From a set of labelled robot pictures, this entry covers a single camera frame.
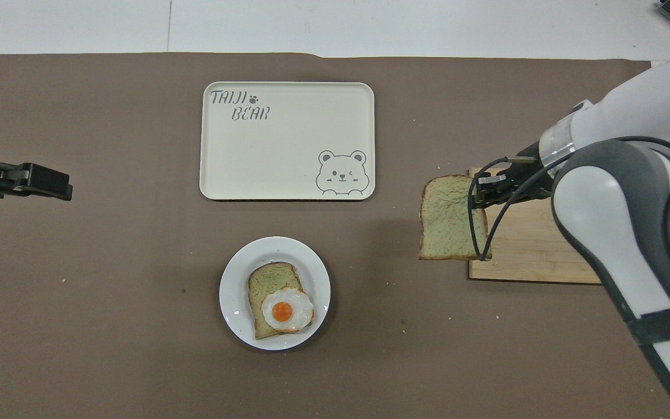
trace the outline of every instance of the orange yolk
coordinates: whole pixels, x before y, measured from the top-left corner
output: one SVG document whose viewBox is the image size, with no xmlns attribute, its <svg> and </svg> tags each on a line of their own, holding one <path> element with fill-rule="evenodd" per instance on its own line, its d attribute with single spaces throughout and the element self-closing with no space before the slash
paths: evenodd
<svg viewBox="0 0 670 419">
<path fill-rule="evenodd" d="M 291 308 L 291 304 L 285 301 L 276 303 L 273 306 L 273 318 L 276 321 L 287 321 L 291 318 L 291 313 L 293 313 L 293 308 Z"/>
</svg>

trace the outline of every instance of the plate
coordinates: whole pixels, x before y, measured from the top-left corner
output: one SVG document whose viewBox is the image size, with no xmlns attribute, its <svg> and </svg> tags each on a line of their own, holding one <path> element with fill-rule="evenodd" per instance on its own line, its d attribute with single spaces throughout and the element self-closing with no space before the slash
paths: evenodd
<svg viewBox="0 0 670 419">
<path fill-rule="evenodd" d="M 299 332 L 256 340 L 254 318 L 247 300 L 247 279 L 270 262 L 289 262 L 296 268 L 301 288 L 314 304 L 311 326 Z M 330 276 L 322 260 L 306 244 L 288 237 L 265 237 L 242 247 L 221 275 L 219 303 L 226 324 L 239 339 L 264 350 L 284 350 L 309 339 L 322 325 L 330 307 Z"/>
<path fill-rule="evenodd" d="M 199 186 L 218 201 L 369 198 L 374 92 L 364 83 L 217 81 L 203 93 Z"/>
</svg>

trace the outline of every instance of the bread slice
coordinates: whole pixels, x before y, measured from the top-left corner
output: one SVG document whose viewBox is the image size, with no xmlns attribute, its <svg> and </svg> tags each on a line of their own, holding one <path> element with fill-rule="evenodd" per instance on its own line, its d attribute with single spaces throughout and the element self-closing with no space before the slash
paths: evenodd
<svg viewBox="0 0 670 419">
<path fill-rule="evenodd" d="M 255 339 L 265 339 L 284 333 L 273 329 L 265 321 L 261 306 L 265 297 L 285 286 L 304 291 L 296 269 L 290 263 L 271 262 L 255 269 L 250 274 L 247 280 L 247 298 L 250 301 L 252 316 L 255 318 Z"/>
<path fill-rule="evenodd" d="M 431 179 L 423 188 L 420 202 L 421 260 L 477 260 L 467 217 L 467 193 L 472 178 L 447 175 Z M 472 210 L 480 252 L 487 240 L 487 216 Z"/>
</svg>

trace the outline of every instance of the white floor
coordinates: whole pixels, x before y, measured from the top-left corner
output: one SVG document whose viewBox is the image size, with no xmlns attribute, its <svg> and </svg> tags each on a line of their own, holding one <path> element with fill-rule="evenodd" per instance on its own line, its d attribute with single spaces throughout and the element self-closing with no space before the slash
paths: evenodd
<svg viewBox="0 0 670 419">
<path fill-rule="evenodd" d="M 657 0 L 0 0 L 0 54 L 670 58 Z"/>
</svg>

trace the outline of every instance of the bear drawing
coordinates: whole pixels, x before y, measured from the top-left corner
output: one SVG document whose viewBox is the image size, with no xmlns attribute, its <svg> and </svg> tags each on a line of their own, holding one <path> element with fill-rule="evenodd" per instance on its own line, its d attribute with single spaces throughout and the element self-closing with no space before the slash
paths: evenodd
<svg viewBox="0 0 670 419">
<path fill-rule="evenodd" d="M 333 154 L 325 150 L 319 154 L 319 175 L 317 187 L 324 196 L 362 196 L 369 186 L 364 164 L 366 155 L 363 151 L 354 151 L 350 156 Z"/>
</svg>

